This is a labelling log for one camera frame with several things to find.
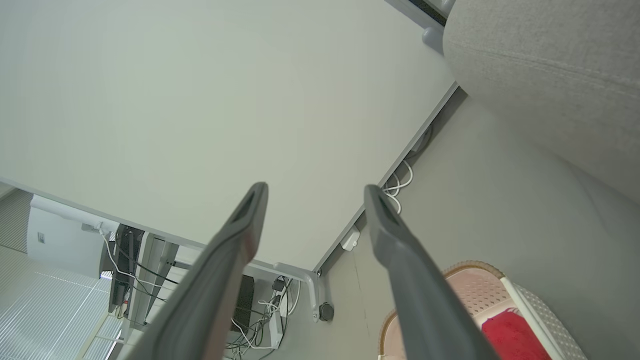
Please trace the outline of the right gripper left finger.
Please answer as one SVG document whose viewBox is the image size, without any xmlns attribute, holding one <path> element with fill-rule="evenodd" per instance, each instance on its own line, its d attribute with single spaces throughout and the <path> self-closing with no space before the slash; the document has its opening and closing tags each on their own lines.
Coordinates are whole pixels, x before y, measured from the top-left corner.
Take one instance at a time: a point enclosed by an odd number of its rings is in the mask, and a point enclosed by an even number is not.
<svg viewBox="0 0 640 360">
<path fill-rule="evenodd" d="M 258 252 L 269 188 L 254 183 L 128 353 L 129 360 L 221 360 L 245 267 Z"/>
</svg>

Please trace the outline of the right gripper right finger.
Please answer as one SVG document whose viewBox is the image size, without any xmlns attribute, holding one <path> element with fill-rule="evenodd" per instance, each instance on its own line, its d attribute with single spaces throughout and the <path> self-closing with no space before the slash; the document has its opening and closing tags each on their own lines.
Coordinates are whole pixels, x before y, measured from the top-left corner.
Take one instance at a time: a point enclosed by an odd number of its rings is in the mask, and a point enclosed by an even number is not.
<svg viewBox="0 0 640 360">
<path fill-rule="evenodd" d="M 363 195 L 372 250 L 390 280 L 407 359 L 498 359 L 386 194 L 369 184 Z"/>
</svg>

